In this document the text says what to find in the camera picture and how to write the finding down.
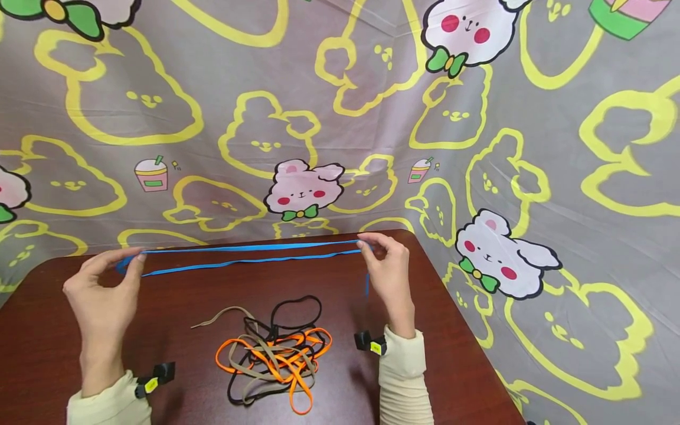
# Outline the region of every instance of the tabletop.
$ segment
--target tabletop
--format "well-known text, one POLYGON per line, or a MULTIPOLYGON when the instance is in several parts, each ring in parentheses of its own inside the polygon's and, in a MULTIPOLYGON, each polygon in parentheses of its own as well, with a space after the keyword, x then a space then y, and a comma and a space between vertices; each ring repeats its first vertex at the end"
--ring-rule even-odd
MULTIPOLYGON (((415 323, 425 336, 428 370, 425 380, 437 424, 523 424, 474 335, 465 324, 414 235, 384 233, 409 248, 409 279, 415 323)), ((304 242, 355 239, 355 234, 309 237, 304 242)), ((238 245, 285 243, 262 241, 238 245)), ((295 250, 316 255, 347 250, 327 245, 295 250)), ((146 271, 242 258, 288 256, 269 252, 191 252, 151 254, 146 271)), ((0 309, 3 349, 0 352, 0 422, 63 424, 68 398, 79 390, 80 334, 61 292, 68 277, 87 257, 49 260, 33 269, 0 309)), ((330 258, 236 263, 142 279, 137 315, 126 334, 123 361, 136 375, 153 366, 176 362, 175 380, 149 396, 154 424, 372 424, 377 423, 378 356, 356 349, 354 333, 369 329, 382 334, 384 307, 374 291, 365 294, 366 265, 360 254, 330 258), (230 311, 216 323, 190 329, 221 309, 239 305, 266 322, 281 301, 312 294, 323 311, 317 325, 333 337, 319 359, 313 408, 298 416, 287 394, 275 394, 251 407, 233 406, 226 397, 230 375, 214 361, 227 339, 243 333, 242 314, 230 311)), ((120 281, 109 271, 105 286, 120 281)), ((305 309, 284 308, 281 317, 305 317, 305 309)), ((304 409, 304 394, 296 394, 304 409)))

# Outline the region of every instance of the green bow tie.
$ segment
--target green bow tie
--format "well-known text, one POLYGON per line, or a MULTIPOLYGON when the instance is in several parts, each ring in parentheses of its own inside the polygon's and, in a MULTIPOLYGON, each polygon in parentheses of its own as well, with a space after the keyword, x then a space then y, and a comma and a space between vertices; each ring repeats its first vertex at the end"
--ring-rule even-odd
POLYGON ((485 275, 481 271, 477 270, 475 268, 475 265, 473 265, 472 261, 470 261, 469 258, 463 257, 463 259, 458 263, 458 265, 460 266, 461 269, 470 273, 475 279, 479 280, 481 282, 482 287, 486 289, 486 292, 494 294, 496 292, 496 289, 498 289, 498 285, 500 285, 498 280, 495 277, 485 275))
POLYGON ((438 46, 425 63, 425 68, 427 68, 429 72, 448 71, 449 78, 454 79, 462 70, 467 58, 467 53, 461 53, 458 56, 454 56, 449 53, 449 50, 446 47, 438 46))
POLYGON ((49 18, 90 41, 104 39, 99 11, 84 0, 0 0, 0 10, 20 20, 49 18))
POLYGON ((0 223, 9 223, 14 221, 16 214, 0 203, 0 223))
POLYGON ((284 211, 284 216, 282 220, 284 222, 289 222, 292 220, 295 220, 296 218, 314 218, 319 215, 319 206, 314 204, 311 207, 308 207, 304 211, 284 211))

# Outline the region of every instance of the black clip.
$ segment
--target black clip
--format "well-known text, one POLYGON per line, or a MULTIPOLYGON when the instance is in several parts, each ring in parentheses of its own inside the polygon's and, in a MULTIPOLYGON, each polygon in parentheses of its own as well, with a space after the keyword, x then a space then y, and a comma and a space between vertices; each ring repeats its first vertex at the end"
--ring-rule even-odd
POLYGON ((161 363, 154 366, 151 377, 137 378, 135 397, 144 398, 151 394, 159 385, 167 384, 175 379, 175 362, 161 363))
POLYGON ((371 333, 367 330, 354 334, 354 343, 357 350, 370 351, 376 353, 378 356, 384 356, 387 352, 387 341, 385 336, 371 339, 371 333))

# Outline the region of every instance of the sleeve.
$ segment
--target sleeve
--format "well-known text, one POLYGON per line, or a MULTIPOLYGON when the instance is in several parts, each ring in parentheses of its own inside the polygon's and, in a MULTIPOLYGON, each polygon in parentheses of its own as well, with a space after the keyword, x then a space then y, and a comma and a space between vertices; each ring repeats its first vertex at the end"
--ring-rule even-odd
POLYGON ((137 380, 127 371, 113 386, 100 394, 69 399, 67 425, 150 425, 151 407, 146 398, 135 397, 137 380))
POLYGON ((425 386, 425 342, 419 330, 404 339, 385 326, 387 350, 380 358, 381 425, 431 425, 430 395, 425 386))

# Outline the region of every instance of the yellow label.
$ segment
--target yellow label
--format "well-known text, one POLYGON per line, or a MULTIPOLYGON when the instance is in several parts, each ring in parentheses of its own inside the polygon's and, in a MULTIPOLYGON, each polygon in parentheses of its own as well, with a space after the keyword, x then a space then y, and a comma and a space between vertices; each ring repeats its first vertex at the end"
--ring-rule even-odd
POLYGON ((144 390, 146 391, 146 394, 151 393, 153 390, 158 387, 158 378, 152 378, 149 382, 144 384, 144 390))
POLYGON ((382 356, 382 346, 377 342, 371 341, 371 351, 376 353, 378 356, 382 356))

